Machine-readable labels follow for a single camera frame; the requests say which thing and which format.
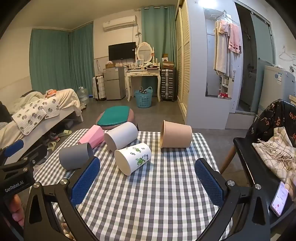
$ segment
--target mirror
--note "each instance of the mirror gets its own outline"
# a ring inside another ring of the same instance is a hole
[[[137,49],[137,58],[138,59],[143,59],[144,63],[148,63],[152,59],[152,48],[150,44],[143,42],[139,45]]]

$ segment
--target television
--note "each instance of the television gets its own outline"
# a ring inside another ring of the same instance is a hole
[[[136,42],[109,45],[109,60],[136,58]]]

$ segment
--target smartphone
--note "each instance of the smartphone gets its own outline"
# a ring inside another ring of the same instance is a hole
[[[276,192],[276,195],[274,196],[274,199],[272,200],[270,204],[271,210],[279,217],[284,209],[284,206],[286,204],[287,197],[289,195],[288,190],[285,188],[285,184],[281,181],[278,187],[278,190]]]

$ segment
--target green seat cushion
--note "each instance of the green seat cushion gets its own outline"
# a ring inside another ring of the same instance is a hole
[[[113,106],[105,110],[102,117],[97,122],[98,126],[114,126],[128,120],[129,107],[125,105]]]

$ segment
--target white bed frame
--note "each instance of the white bed frame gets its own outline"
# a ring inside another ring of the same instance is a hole
[[[59,111],[59,115],[53,118],[49,118],[47,120],[43,120],[40,122],[29,135],[25,136],[22,140],[24,142],[24,147],[20,149],[18,152],[13,154],[11,157],[9,157],[5,164],[10,164],[17,162],[18,159],[21,158],[21,156],[40,138],[42,137],[46,132],[48,132],[51,128],[53,128],[56,124],[58,124],[61,120],[65,119],[68,115],[70,115],[72,112],[74,112],[74,107],[68,107],[65,109],[61,109]],[[79,122],[83,122],[82,114],[79,116],[78,119]]]

